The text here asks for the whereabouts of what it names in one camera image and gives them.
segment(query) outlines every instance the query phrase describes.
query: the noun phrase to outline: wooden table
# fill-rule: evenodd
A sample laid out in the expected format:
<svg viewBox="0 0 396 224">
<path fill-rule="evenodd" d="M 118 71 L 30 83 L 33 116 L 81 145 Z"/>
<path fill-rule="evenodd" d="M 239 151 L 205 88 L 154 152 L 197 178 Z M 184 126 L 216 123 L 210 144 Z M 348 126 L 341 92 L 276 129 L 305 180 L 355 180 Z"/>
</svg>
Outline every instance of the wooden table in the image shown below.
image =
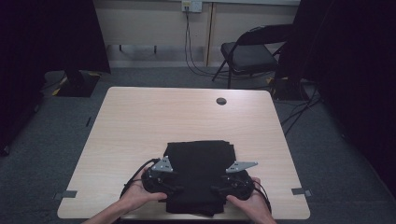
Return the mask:
<svg viewBox="0 0 396 224">
<path fill-rule="evenodd" d="M 218 105 L 217 99 L 227 100 Z M 238 161 L 257 161 L 247 169 L 268 193 L 277 219 L 306 219 L 305 196 L 288 145 L 267 91 L 113 87 L 82 151 L 63 198 L 60 218 L 89 218 L 114 203 L 129 178 L 145 162 L 160 158 L 169 142 L 225 140 Z M 247 219 L 232 204 L 211 219 Z M 130 219 L 206 219 L 165 212 L 164 203 L 147 203 Z"/>
</svg>

